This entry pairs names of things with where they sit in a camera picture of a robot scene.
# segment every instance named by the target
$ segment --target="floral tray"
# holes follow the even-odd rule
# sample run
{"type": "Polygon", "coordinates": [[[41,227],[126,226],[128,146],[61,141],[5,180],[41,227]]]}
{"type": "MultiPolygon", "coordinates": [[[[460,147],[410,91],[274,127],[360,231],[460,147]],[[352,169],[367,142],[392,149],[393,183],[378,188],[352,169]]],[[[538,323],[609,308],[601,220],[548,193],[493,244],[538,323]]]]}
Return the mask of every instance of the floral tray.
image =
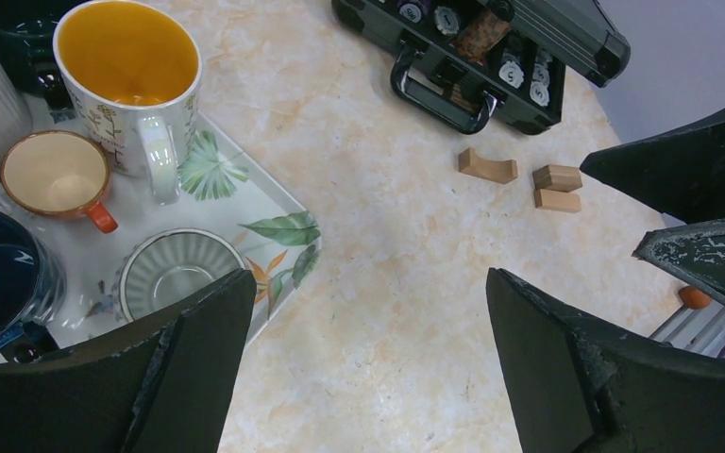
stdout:
{"type": "MultiPolygon", "coordinates": [[[[27,99],[35,130],[82,131],[78,120],[54,125],[37,100],[27,99]]],[[[62,260],[68,291],[48,324],[60,347],[127,323],[113,289],[116,272],[137,244],[165,230],[205,229],[229,241],[244,256],[257,279],[247,344],[310,274],[321,251],[318,224],[202,114],[196,120],[191,153],[179,166],[179,179],[179,200],[157,206],[145,179],[113,174],[106,207],[119,226],[111,234],[102,234],[86,219],[62,222],[30,214],[0,187],[0,210],[32,231],[62,260]]]]}

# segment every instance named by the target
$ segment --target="beige table surface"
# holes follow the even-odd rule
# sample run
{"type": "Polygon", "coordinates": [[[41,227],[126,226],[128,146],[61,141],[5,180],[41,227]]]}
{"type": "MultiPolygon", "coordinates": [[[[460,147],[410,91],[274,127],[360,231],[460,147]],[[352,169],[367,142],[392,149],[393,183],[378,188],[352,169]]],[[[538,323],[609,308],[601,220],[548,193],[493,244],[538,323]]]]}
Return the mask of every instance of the beige table surface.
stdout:
{"type": "Polygon", "coordinates": [[[520,451],[484,283],[503,267],[648,335],[679,284],[630,254],[660,215],[585,178],[583,211],[536,210],[531,171],[617,138],[588,83],[563,122],[466,137],[396,99],[393,58],[329,0],[152,0],[207,63],[201,110],[315,215],[321,261],[244,353],[226,452],[520,451]],[[500,186],[455,157],[516,159],[500,186]]]}

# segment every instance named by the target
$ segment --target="open black case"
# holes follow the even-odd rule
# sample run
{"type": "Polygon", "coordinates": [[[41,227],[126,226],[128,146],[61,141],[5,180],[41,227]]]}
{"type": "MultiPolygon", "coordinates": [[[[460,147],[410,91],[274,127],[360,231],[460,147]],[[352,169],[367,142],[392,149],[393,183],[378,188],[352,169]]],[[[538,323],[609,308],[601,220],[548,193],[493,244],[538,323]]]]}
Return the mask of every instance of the open black case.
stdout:
{"type": "Polygon", "coordinates": [[[562,119],[565,66],[603,87],[629,62],[630,46],[598,0],[424,0],[428,13],[418,23],[399,14],[403,3],[332,0],[332,7],[344,25],[396,56],[390,74],[396,95],[463,134],[479,132],[493,115],[524,134],[539,134],[562,119]],[[485,8],[512,28],[484,61],[472,63],[457,53],[454,37],[435,24],[433,12],[439,7],[457,11],[461,30],[485,8]],[[498,74],[508,42],[516,40],[522,44],[519,64],[527,74],[518,88],[498,74]],[[552,56],[545,106],[530,96],[532,68],[541,49],[552,56]],[[411,78],[411,68],[440,90],[411,78]]]}

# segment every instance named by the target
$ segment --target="dark green mug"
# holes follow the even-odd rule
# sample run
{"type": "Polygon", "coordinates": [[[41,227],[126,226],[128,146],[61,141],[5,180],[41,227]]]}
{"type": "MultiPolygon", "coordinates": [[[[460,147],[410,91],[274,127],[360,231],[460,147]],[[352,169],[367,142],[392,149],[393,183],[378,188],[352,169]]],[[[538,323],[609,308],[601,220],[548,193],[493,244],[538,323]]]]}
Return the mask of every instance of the dark green mug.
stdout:
{"type": "Polygon", "coordinates": [[[18,90],[42,96],[51,110],[72,106],[54,60],[54,28],[81,3],[84,0],[0,0],[1,65],[18,90]]]}

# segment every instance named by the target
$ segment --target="blue mug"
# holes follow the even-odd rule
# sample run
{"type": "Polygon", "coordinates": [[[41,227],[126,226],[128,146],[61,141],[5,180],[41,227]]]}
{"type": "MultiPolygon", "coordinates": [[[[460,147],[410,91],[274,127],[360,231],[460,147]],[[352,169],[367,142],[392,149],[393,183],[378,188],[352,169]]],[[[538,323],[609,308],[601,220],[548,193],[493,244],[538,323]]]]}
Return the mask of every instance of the blue mug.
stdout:
{"type": "Polygon", "coordinates": [[[0,212],[0,352],[26,363],[59,349],[45,328],[65,296],[59,260],[0,212]]]}

